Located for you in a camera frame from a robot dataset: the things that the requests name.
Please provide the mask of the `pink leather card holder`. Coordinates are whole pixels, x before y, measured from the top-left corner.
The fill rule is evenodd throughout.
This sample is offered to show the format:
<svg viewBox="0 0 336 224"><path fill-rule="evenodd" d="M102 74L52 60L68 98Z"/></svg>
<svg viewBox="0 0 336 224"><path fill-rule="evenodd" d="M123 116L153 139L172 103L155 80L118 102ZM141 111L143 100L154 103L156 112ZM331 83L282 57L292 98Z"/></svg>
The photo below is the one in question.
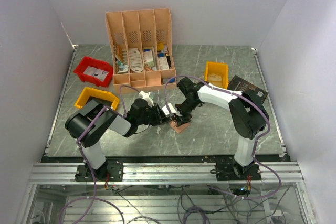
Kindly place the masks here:
<svg viewBox="0 0 336 224"><path fill-rule="evenodd" d="M177 133L180 134L182 131L184 131L187 127L190 126L190 123L184 123L180 126L177 125L177 122L174 120L171 120L169 122L169 126Z"/></svg>

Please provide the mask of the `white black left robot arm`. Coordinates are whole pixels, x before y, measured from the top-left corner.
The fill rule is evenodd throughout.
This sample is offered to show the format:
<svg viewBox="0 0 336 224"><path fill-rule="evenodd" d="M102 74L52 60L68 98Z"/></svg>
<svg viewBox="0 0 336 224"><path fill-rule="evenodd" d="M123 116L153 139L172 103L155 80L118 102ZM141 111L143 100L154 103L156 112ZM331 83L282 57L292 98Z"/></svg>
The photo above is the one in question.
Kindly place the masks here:
<svg viewBox="0 0 336 224"><path fill-rule="evenodd" d="M67 119L65 129L77 140L84 160L90 165L88 174L94 180L102 180L107 175L107 162L99 141L108 129L129 137L137 132L140 125L157 126L169 120L158 104L150 106L142 98L135 99L126 117L92 100Z"/></svg>

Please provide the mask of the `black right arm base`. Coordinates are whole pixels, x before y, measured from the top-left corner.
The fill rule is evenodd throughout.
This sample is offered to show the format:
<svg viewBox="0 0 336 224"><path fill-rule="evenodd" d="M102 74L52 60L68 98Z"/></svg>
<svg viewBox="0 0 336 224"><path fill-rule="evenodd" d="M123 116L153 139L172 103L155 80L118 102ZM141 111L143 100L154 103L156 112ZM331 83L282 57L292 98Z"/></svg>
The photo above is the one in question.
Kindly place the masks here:
<svg viewBox="0 0 336 224"><path fill-rule="evenodd" d="M217 163L214 169L210 170L211 174L216 176L217 181L234 181L234 180L261 180L260 169L257 164L251 163L246 167L233 163Z"/></svg>

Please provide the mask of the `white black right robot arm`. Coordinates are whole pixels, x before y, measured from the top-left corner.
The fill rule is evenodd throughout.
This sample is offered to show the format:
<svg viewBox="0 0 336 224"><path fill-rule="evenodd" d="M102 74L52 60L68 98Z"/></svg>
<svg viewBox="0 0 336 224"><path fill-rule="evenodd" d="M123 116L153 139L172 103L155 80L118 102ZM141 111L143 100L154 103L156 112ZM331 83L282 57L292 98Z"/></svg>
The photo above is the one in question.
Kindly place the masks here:
<svg viewBox="0 0 336 224"><path fill-rule="evenodd" d="M236 164L231 167L231 172L239 180L248 176L249 165L254 162L259 133L265 128L270 130L269 115L261 98L253 90L229 91L206 82L193 83L188 77L181 79L177 87L185 96L185 101L175 106L179 115L173 118L178 127L190 122L191 112L204 103L219 106L230 112L234 128L239 135L234 155Z"/></svg>

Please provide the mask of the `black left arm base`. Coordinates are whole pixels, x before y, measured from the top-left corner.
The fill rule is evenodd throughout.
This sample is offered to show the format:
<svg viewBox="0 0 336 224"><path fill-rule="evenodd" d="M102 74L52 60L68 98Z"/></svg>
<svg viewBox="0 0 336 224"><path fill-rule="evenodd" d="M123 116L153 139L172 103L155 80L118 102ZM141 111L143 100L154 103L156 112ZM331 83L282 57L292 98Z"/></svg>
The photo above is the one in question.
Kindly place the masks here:
<svg viewBox="0 0 336 224"><path fill-rule="evenodd" d="M93 169L96 181L121 182L124 166L120 163L105 161L98 169ZM76 182L92 182L93 175L87 164L79 165L75 174Z"/></svg>

